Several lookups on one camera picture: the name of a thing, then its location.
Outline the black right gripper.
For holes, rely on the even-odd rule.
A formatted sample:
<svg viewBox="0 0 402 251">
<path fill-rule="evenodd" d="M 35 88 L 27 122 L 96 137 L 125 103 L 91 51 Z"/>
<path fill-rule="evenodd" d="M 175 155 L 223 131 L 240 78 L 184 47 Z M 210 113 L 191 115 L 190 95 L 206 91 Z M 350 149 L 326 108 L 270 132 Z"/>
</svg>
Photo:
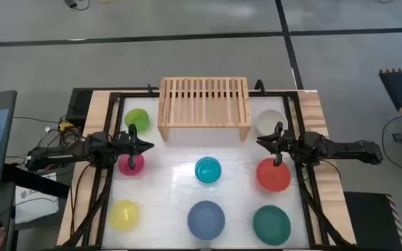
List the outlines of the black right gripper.
<svg viewBox="0 0 402 251">
<path fill-rule="evenodd" d="M 274 155 L 273 166 L 275 167 L 280 166 L 283 161 L 278 143 L 274 142 L 281 138 L 282 131 L 283 123 L 279 121 L 274 126 L 271 134 L 257 137 L 257 143 Z M 306 154 L 305 150 L 301 147 L 299 140 L 296 139 L 294 133 L 291 131 L 285 131 L 283 133 L 283 151 L 291 156 Z"/>
</svg>

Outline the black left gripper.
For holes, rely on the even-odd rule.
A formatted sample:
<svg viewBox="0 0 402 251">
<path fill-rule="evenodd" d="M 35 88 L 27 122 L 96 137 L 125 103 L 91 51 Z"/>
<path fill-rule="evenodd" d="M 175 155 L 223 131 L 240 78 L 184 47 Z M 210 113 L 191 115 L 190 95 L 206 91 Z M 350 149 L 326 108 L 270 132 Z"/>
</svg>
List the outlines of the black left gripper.
<svg viewBox="0 0 402 251">
<path fill-rule="evenodd" d="M 130 142 L 138 146 L 130 152 Z M 120 134 L 117 139 L 117 154 L 129 154 L 128 168 L 130 170 L 142 170 L 145 164 L 144 152 L 152 149 L 153 143 L 141 140 L 137 135 L 137 128 L 134 123 L 128 126 L 128 134 Z"/>
</svg>

